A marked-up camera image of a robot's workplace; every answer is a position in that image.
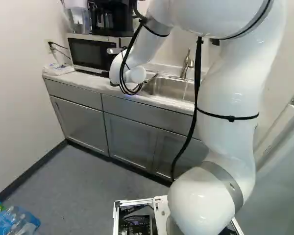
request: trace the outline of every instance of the cabinet door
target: cabinet door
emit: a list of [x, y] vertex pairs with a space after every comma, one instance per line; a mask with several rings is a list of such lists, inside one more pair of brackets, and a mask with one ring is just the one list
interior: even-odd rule
[[104, 113], [110, 156], [151, 171], [157, 128]]
[[67, 139], [108, 155], [103, 112], [51, 97]]
[[[164, 178], [170, 178], [171, 164], [181, 150], [185, 140], [185, 136], [164, 130], [159, 131], [153, 163], [155, 174]], [[208, 148], [201, 141], [192, 139], [176, 163], [174, 171], [175, 178], [192, 167], [200, 165], [207, 154]]]

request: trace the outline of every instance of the coffee maker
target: coffee maker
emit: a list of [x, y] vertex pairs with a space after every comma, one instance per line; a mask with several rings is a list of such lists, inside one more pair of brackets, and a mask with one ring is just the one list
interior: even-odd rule
[[136, 0], [88, 0], [92, 34], [133, 36], [133, 7]]

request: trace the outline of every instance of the sink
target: sink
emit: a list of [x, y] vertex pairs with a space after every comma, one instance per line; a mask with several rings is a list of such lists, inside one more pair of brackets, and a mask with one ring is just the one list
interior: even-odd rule
[[169, 77], [156, 77], [143, 86], [143, 92], [166, 98], [194, 102], [194, 83]]

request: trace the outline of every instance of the plastic bottle pack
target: plastic bottle pack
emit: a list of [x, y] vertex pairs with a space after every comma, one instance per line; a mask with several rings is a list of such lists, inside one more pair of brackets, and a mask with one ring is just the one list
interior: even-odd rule
[[40, 220], [30, 212], [16, 206], [4, 209], [0, 202], [0, 235], [33, 235]]

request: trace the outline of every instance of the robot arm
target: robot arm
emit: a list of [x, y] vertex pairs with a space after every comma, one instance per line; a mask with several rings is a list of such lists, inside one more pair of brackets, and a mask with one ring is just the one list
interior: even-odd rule
[[[171, 216], [184, 235], [217, 235], [255, 184], [256, 119], [248, 118], [259, 112], [264, 83], [283, 37], [286, 3], [154, 0], [148, 12], [168, 29], [178, 25], [199, 36], [225, 39], [220, 59], [198, 94], [197, 131], [209, 154], [201, 166], [180, 176], [168, 194]], [[128, 58], [130, 68], [148, 62], [165, 39], [149, 34], [144, 30], [137, 38]], [[110, 71], [113, 83], [119, 80], [120, 60], [118, 55]], [[129, 72], [127, 81], [134, 81]], [[142, 82], [144, 71], [139, 74]]]

